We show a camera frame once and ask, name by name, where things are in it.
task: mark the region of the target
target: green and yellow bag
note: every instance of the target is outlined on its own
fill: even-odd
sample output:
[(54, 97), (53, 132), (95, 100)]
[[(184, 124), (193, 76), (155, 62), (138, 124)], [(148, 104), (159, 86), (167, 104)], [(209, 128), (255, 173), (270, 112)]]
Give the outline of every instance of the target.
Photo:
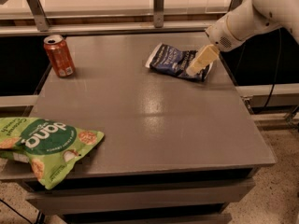
[(103, 137), (52, 120), (0, 118), (0, 158), (29, 162), (37, 180), (53, 189)]

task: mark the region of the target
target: can top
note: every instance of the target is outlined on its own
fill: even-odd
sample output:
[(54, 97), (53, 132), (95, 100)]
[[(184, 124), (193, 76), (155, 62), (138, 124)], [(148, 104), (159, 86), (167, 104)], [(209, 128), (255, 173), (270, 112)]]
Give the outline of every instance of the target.
[(57, 44), (60, 43), (64, 38), (61, 35), (49, 35), (44, 39), (45, 44)]

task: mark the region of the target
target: soda can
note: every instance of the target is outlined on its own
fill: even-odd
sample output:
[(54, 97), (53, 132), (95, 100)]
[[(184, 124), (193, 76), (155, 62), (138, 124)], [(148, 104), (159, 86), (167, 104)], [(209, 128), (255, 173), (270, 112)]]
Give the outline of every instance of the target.
[(44, 39), (44, 49), (58, 77), (75, 73), (75, 66), (66, 41), (61, 35), (50, 35)]

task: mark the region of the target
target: black cable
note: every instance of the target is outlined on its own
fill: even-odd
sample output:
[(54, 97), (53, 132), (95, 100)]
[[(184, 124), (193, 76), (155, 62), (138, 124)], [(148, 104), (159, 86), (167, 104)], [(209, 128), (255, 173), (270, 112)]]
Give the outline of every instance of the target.
[(22, 214), (20, 214), (19, 212), (17, 212), (13, 207), (11, 207), (9, 204), (7, 204), (5, 201), (3, 201), (2, 199), (0, 199), (0, 202), (3, 203), (4, 205), (6, 205), (7, 207), (9, 207), (12, 211), (14, 211), (17, 215), (19, 215), (20, 217), (24, 218), (26, 221), (28, 221), (28, 223), (33, 224), (29, 219), (27, 219), (26, 217), (24, 217)]
[(278, 51), (278, 60), (277, 60), (276, 70), (275, 70), (275, 74), (274, 74), (274, 81), (273, 81), (271, 91), (268, 95), (268, 98), (267, 98), (265, 104), (263, 105), (263, 107), (259, 111), (255, 112), (255, 114), (260, 114), (262, 111), (264, 111), (264, 109), (268, 106), (268, 104), (270, 102), (270, 99), (272, 97), (272, 93), (273, 93), (274, 87), (275, 87), (276, 82), (277, 82), (277, 77), (278, 77), (278, 67), (279, 67), (279, 61), (280, 61), (280, 56), (281, 56), (281, 45), (282, 45), (281, 40), (282, 40), (281, 30), (279, 28), (279, 51)]

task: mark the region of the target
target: speckled floor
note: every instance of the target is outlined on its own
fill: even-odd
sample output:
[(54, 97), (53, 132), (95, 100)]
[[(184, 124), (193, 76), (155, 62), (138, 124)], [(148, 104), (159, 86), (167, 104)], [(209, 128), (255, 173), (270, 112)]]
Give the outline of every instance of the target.
[[(232, 224), (295, 224), (299, 213), (299, 132), (290, 128), (281, 116), (254, 118), (263, 128), (263, 137), (273, 148), (278, 163), (260, 170), (254, 176), (256, 187), (240, 203), (231, 203), (224, 212), (232, 214)], [(4, 165), (5, 161), (0, 160), (0, 170)], [(25, 192), (17, 185), (0, 183), (0, 198), (34, 223), (37, 211), (24, 197)], [(0, 203), (0, 223), (27, 222)], [(58, 217), (46, 217), (46, 223), (64, 222)]]

